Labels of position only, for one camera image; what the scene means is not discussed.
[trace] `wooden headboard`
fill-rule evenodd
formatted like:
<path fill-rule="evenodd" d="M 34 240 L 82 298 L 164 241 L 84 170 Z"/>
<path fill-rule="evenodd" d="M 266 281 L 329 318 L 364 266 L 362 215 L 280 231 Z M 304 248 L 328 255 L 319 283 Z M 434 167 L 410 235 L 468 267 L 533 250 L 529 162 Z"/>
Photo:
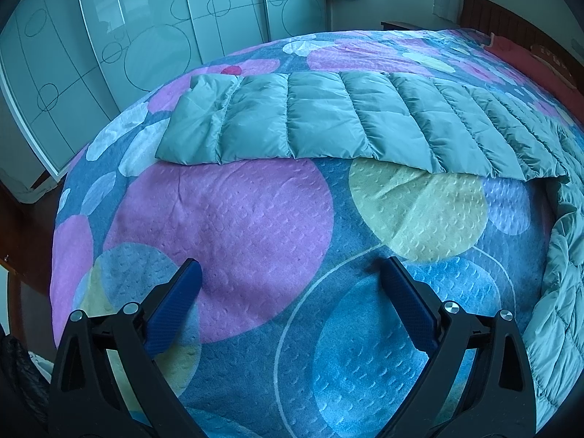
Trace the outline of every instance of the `wooden headboard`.
<path fill-rule="evenodd" d="M 545 46 L 564 61 L 578 90 L 584 94 L 584 66 L 562 45 L 514 12 L 489 0 L 464 0 L 460 26 L 503 36 L 530 51 L 533 44 Z"/>

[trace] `teal puffer fabric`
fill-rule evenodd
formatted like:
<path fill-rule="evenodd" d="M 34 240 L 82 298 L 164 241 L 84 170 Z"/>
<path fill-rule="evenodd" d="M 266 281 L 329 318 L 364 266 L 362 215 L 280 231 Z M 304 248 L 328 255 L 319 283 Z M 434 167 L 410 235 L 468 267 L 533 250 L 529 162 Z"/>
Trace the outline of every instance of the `teal puffer fabric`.
<path fill-rule="evenodd" d="M 557 221 L 523 335 L 545 423 L 584 367 L 584 153 L 564 127 L 502 93 L 409 73 L 204 74 L 157 150 L 184 165 L 325 156 L 547 178 Z"/>

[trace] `silver bolt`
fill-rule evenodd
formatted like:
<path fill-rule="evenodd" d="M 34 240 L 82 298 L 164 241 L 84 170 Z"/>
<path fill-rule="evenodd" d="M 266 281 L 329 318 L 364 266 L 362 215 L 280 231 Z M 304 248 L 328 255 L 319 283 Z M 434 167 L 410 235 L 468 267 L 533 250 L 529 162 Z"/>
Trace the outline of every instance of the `silver bolt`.
<path fill-rule="evenodd" d="M 447 301 L 444 303 L 444 309 L 449 313 L 455 315 L 460 311 L 460 306 L 458 306 L 454 301 Z"/>
<path fill-rule="evenodd" d="M 506 321 L 511 321 L 513 319 L 513 313 L 511 313 L 508 310 L 501 310 L 501 313 L 499 313 L 499 314 Z"/>
<path fill-rule="evenodd" d="M 127 315 L 133 315 L 136 311 L 138 311 L 138 304 L 137 303 L 128 303 L 124 306 L 124 313 Z"/>
<path fill-rule="evenodd" d="M 81 310 L 75 310 L 73 313 L 71 313 L 71 316 L 69 316 L 69 319 L 71 319 L 73 322 L 77 322 L 79 320 L 81 320 L 81 318 L 83 317 L 83 311 Z"/>

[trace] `blue gripper pad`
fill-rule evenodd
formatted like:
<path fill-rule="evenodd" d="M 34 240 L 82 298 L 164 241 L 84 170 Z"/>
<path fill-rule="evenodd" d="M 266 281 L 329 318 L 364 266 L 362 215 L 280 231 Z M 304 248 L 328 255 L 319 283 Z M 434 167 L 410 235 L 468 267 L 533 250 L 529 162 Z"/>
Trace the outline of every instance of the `blue gripper pad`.
<path fill-rule="evenodd" d="M 414 279 L 396 257 L 387 258 L 381 264 L 382 288 L 410 335 L 414 347 L 430 357 L 438 349 L 438 324 L 413 282 Z"/>
<path fill-rule="evenodd" d="M 144 349 L 151 358 L 170 347 L 185 322 L 202 283 L 201 266 L 199 262 L 191 261 L 148 320 Z"/>

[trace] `mattress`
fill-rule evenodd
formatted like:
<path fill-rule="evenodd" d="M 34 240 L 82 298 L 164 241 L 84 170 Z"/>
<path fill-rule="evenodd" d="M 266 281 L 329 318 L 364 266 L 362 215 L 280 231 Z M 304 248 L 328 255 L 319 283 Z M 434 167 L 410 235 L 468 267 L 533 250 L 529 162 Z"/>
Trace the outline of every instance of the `mattress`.
<path fill-rule="evenodd" d="M 56 342 L 72 310 L 109 314 L 141 301 L 193 257 L 203 288 L 157 363 L 201 428 L 211 438 L 345 438 L 375 436 L 427 361 L 379 288 L 380 257 L 397 255 L 468 312 L 512 311 L 523 332 L 556 220 L 541 180 L 364 158 L 180 166 L 154 157 L 192 75 L 304 70 L 485 87 L 556 118 L 584 147 L 565 107 L 481 43 L 488 38 L 472 30 L 300 36 L 196 69 L 125 110 L 66 178 L 53 247 Z M 112 361 L 129 410 L 144 420 Z M 439 420 L 454 410 L 471 361 L 468 351 Z"/>

